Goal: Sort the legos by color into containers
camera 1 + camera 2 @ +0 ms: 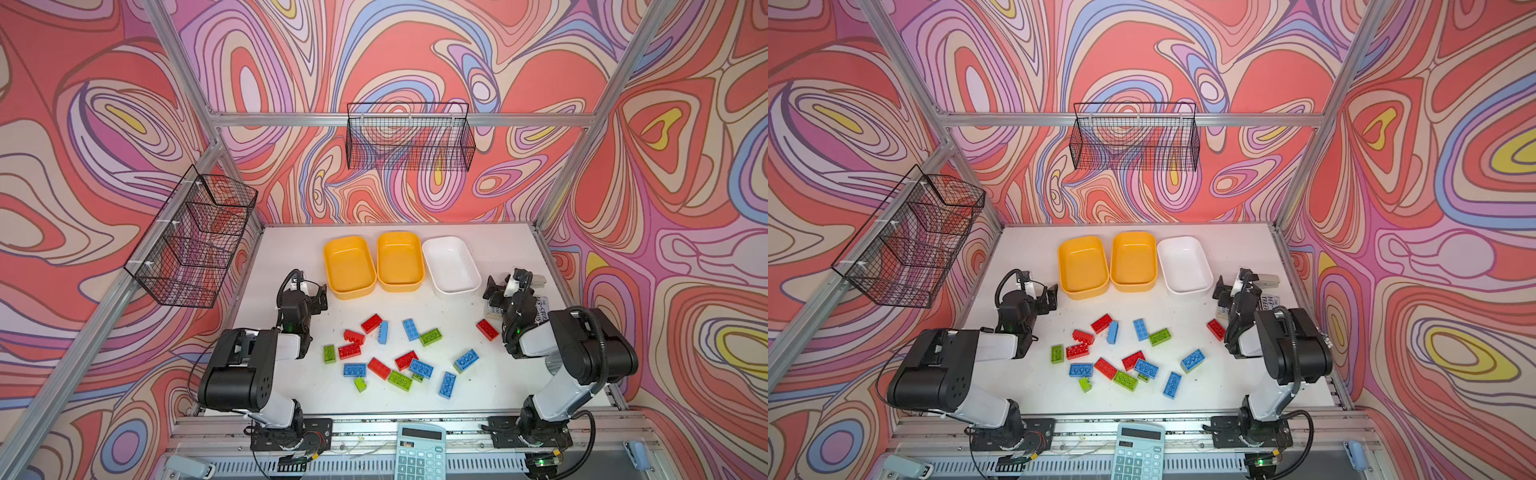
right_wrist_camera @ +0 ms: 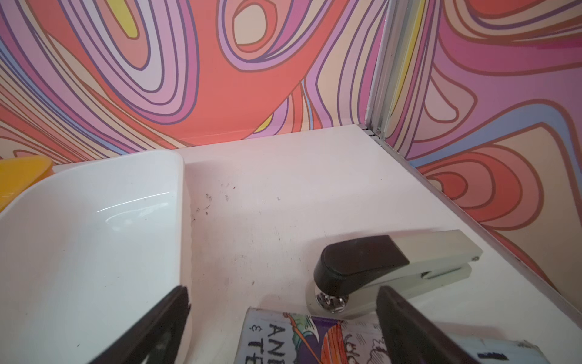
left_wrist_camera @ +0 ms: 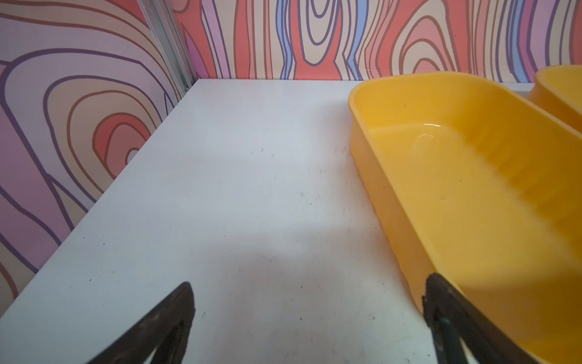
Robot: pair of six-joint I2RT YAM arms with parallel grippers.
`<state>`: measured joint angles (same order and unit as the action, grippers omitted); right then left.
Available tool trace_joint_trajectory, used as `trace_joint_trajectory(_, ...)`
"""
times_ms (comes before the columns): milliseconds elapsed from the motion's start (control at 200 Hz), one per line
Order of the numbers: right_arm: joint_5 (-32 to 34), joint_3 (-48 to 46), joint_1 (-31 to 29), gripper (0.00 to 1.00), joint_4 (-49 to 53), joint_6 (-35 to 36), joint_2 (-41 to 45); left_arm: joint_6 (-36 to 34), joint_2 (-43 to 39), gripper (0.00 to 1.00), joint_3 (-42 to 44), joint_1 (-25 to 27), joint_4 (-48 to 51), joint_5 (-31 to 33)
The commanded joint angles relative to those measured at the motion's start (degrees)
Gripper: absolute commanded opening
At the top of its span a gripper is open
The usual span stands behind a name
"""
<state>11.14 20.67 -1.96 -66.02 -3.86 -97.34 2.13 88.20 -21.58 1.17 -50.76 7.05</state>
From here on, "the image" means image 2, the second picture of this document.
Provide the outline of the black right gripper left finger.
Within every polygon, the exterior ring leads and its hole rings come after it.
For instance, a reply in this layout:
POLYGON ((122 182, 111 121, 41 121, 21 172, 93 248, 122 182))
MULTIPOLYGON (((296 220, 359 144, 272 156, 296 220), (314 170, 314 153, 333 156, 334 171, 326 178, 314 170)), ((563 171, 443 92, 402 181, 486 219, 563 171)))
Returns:
POLYGON ((177 362, 189 313, 188 289, 176 286, 92 363, 177 362))

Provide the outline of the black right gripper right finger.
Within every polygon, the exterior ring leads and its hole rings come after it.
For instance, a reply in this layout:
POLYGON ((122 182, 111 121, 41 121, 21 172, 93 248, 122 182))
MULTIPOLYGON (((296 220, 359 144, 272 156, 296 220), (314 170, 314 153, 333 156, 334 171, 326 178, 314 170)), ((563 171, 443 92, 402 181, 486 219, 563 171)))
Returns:
POLYGON ((380 287, 376 313, 392 363, 477 362, 391 287, 380 287))

